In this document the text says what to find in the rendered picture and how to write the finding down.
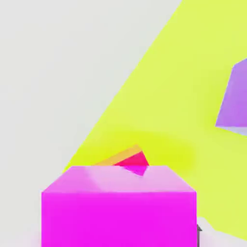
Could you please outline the small magenta cube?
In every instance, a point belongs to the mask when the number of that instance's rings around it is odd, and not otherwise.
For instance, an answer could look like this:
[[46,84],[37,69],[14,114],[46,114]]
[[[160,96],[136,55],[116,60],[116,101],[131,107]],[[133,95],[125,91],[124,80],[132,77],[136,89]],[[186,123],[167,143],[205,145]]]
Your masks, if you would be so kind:
[[73,166],[41,194],[41,247],[197,247],[196,191],[167,166]]

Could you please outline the large yellow box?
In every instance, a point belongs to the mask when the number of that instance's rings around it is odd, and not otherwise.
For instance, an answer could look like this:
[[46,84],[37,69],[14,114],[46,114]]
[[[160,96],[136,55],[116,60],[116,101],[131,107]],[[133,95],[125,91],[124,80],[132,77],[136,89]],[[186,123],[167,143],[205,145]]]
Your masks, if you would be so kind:
[[182,0],[69,165],[139,145],[197,191],[197,214],[247,240],[247,137],[215,127],[247,57],[247,0]]

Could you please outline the small red cube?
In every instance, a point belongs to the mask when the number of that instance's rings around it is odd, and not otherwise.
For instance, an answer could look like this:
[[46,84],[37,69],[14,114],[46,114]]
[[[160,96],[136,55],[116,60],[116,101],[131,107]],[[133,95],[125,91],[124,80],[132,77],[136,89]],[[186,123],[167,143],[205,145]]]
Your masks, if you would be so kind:
[[148,166],[148,161],[144,155],[143,150],[138,146],[134,145],[124,151],[121,151],[106,160],[96,163],[95,165],[144,165]]

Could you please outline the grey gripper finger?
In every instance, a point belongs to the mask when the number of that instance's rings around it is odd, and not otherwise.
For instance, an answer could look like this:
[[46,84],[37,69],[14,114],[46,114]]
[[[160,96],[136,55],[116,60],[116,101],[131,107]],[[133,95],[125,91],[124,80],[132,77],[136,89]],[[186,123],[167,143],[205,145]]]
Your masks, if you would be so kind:
[[216,231],[209,222],[203,218],[197,218],[200,232],[200,247],[247,247],[247,241],[227,233]]

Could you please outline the small purple cube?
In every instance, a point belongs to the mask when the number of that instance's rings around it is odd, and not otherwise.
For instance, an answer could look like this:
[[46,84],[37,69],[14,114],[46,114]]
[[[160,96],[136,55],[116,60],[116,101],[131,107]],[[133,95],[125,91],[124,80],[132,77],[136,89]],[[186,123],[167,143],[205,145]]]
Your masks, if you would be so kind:
[[232,68],[215,126],[247,136],[247,58]]

